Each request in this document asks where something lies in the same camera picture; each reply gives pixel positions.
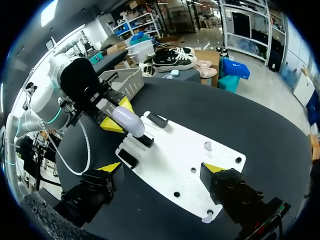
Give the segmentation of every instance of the sneaker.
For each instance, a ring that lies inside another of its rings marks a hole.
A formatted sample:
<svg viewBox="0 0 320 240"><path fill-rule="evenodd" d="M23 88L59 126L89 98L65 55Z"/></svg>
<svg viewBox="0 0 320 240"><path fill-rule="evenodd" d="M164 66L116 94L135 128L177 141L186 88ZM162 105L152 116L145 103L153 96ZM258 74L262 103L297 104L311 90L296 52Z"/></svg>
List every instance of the sneaker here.
<svg viewBox="0 0 320 240"><path fill-rule="evenodd" d="M168 72L173 69L187 70L196 66L198 59L191 55L179 51L157 51L152 59L153 66L158 72Z"/></svg>
<svg viewBox="0 0 320 240"><path fill-rule="evenodd" d="M198 63L199 65L202 65L202 66L205 66L207 68L210 68L212 66L212 62L210 61L203 61L203 60L198 60Z"/></svg>
<svg viewBox="0 0 320 240"><path fill-rule="evenodd" d="M142 71L142 77L152 77L156 71L152 63L140 62L139 68Z"/></svg>
<svg viewBox="0 0 320 240"><path fill-rule="evenodd" d="M197 64L195 69L200 73L200 77L202 79L209 79L217 75L217 70L204 65Z"/></svg>
<svg viewBox="0 0 320 240"><path fill-rule="evenodd" d="M195 50L192 47L189 47L189 46L171 48L170 51L174 51L174 52L177 52L177 53L191 54L192 56L196 55Z"/></svg>

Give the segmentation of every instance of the black tabletop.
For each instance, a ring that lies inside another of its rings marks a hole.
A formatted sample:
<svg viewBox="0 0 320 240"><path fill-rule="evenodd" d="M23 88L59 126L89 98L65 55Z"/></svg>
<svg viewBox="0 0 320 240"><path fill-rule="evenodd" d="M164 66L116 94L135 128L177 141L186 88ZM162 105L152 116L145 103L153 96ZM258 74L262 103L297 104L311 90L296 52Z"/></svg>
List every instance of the black tabletop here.
<svg viewBox="0 0 320 240"><path fill-rule="evenodd" d="M242 96L189 81L145 80L131 101L135 112L157 113L246 155L242 173L264 201L274 197L291 204L283 219L284 230L295 219L304 198L311 166L307 137L276 112ZM82 117L91 147L91 167L119 161L115 155L124 136L103 131ZM87 163L81 127L71 127L59 150L75 171ZM57 170L63 190L80 177L64 166L59 156ZM231 240L241 230L222 210L210 224L175 205L124 166L125 180L110 205L104 205L83 228L109 240Z"/></svg>
<svg viewBox="0 0 320 240"><path fill-rule="evenodd" d="M117 51L104 56L103 59L93 65L94 71L99 76L105 71L114 69L117 64L125 60L127 53L127 50Z"/></svg>

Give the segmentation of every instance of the white fixture board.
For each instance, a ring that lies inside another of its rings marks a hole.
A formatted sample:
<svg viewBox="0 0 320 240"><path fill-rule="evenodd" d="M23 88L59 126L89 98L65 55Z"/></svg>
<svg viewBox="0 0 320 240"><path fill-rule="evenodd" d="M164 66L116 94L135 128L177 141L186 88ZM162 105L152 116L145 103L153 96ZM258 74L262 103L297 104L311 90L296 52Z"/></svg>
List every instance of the white fixture board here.
<svg viewBox="0 0 320 240"><path fill-rule="evenodd" d="M149 113L145 112L141 119L145 135L154 138L153 146L147 148L128 134L115 154L119 157L124 149L135 157L139 164L132 171L170 201L200 218L207 217L207 211L212 210L212 220L215 219L223 207L214 204L201 182L201 163L241 172L246 156L170 120L162 129L146 117ZM212 151L204 148L208 141ZM235 162L238 157L242 159L240 163Z"/></svg>

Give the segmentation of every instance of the white bin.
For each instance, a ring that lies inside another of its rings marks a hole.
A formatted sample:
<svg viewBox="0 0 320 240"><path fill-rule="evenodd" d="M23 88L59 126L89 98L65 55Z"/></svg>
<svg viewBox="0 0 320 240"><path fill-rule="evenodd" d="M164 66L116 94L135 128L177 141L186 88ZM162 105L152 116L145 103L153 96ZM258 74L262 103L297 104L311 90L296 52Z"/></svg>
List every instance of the white bin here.
<svg viewBox="0 0 320 240"><path fill-rule="evenodd" d="M152 40L142 41L133 46L126 48L128 50L128 56L132 59L135 64L144 62L147 59L148 54L154 54L154 46Z"/></svg>

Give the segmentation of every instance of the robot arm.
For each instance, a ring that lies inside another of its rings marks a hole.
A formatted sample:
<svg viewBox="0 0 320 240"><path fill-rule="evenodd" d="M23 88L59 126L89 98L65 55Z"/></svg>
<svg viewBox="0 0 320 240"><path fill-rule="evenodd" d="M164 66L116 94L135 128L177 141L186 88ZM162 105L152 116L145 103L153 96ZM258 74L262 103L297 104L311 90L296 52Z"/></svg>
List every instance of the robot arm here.
<svg viewBox="0 0 320 240"><path fill-rule="evenodd" d="M7 118L5 166L11 191L18 202L23 199L25 191L19 188L17 181L16 137L43 128L61 130L75 125L83 114L105 130L110 125L117 132L145 137L144 124L134 114L127 97L114 91L110 82L101 81L89 60L58 54L50 60L48 78L51 84L35 91L31 108L22 117L10 113ZM63 105L69 105L73 110L65 112Z"/></svg>

